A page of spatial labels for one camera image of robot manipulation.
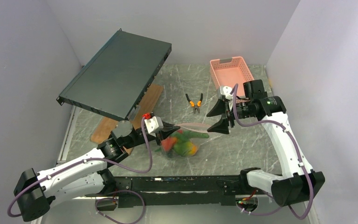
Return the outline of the clear zip top bag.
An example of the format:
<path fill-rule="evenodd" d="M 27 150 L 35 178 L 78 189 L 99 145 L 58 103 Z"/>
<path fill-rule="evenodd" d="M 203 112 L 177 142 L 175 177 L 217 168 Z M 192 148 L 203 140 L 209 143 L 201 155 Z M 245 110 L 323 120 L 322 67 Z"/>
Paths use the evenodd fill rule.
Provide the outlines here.
<path fill-rule="evenodd" d="M 200 150 L 201 148 L 204 147 L 204 145 L 206 143 L 211 142 L 212 140 L 220 137 L 221 135 L 218 133 L 209 133 L 207 132 L 207 129 L 209 127 L 211 127 L 210 125 L 207 124 L 202 124 L 202 123 L 182 123 L 182 124 L 178 124 L 178 126 L 180 126 L 179 130 L 190 130 L 190 131 L 195 131 L 195 132 L 200 132 L 200 133 L 207 133 L 209 134 L 209 138 L 208 139 L 198 139 L 198 138 L 193 138 L 193 139 L 185 139 L 183 138 L 183 136 L 179 133 L 179 130 L 175 131 L 174 133 L 172 133 L 169 137 L 176 137 L 178 139 L 178 141 L 187 141 L 190 140 L 192 141 L 197 147 L 198 150 Z M 179 158 L 182 157 L 180 155 L 177 155 L 174 150 L 166 153 L 163 151 L 162 146 L 160 146 L 157 150 L 157 152 L 162 153 L 163 156 L 167 157 L 167 158 Z"/>

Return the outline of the green fake cucumber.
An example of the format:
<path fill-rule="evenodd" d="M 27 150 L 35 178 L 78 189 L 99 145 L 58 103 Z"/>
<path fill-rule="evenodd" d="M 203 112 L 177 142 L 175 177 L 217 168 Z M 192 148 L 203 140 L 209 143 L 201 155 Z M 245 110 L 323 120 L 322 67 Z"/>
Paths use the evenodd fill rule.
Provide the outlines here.
<path fill-rule="evenodd" d="M 193 139 L 193 138 L 208 139 L 209 138 L 209 134 L 207 134 L 207 133 L 200 133 L 200 132 L 195 132 L 195 131 L 190 131 L 190 130 L 179 130 L 179 133 L 185 139 Z"/>

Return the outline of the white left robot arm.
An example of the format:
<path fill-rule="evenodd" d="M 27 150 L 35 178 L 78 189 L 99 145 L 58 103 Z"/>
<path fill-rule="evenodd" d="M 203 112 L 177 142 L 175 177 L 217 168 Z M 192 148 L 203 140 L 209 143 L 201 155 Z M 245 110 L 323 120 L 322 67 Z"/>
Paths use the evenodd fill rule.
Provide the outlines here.
<path fill-rule="evenodd" d="M 36 172 L 29 168 L 23 171 L 7 215 L 30 222 L 53 206 L 75 197 L 111 195 L 116 184 L 109 167 L 118 166 L 134 173 L 149 172 L 152 168 L 150 141 L 161 144 L 179 129 L 178 125 L 166 123 L 160 117 L 142 118 L 138 129 L 128 121 L 119 122 L 106 140 L 84 155 L 47 170 Z M 139 170 L 121 164 L 128 157 L 127 150 L 139 145 L 146 145 L 148 150 L 148 168 Z"/>

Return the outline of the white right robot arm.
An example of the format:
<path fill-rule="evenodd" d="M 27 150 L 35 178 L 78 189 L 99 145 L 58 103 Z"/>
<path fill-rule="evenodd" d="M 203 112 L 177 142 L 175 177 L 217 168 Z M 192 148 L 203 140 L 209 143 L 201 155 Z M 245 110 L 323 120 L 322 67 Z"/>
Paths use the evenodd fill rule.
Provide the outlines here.
<path fill-rule="evenodd" d="M 241 171 L 239 190 L 244 194 L 251 193 L 255 188 L 263 190 L 281 207 L 312 202 L 325 183 L 325 177 L 323 172 L 314 170 L 301 151 L 283 101 L 279 96 L 268 96 L 260 79 L 245 82 L 243 87 L 245 101 L 235 95 L 237 84 L 234 88 L 219 87 L 218 101 L 207 116 L 220 115 L 221 118 L 208 128 L 208 132 L 229 134 L 229 129 L 235 124 L 242 127 L 253 125 L 241 123 L 241 119 L 257 118 L 254 124 L 261 124 L 267 132 L 282 173 L 273 175 L 259 168 L 247 168 Z"/>

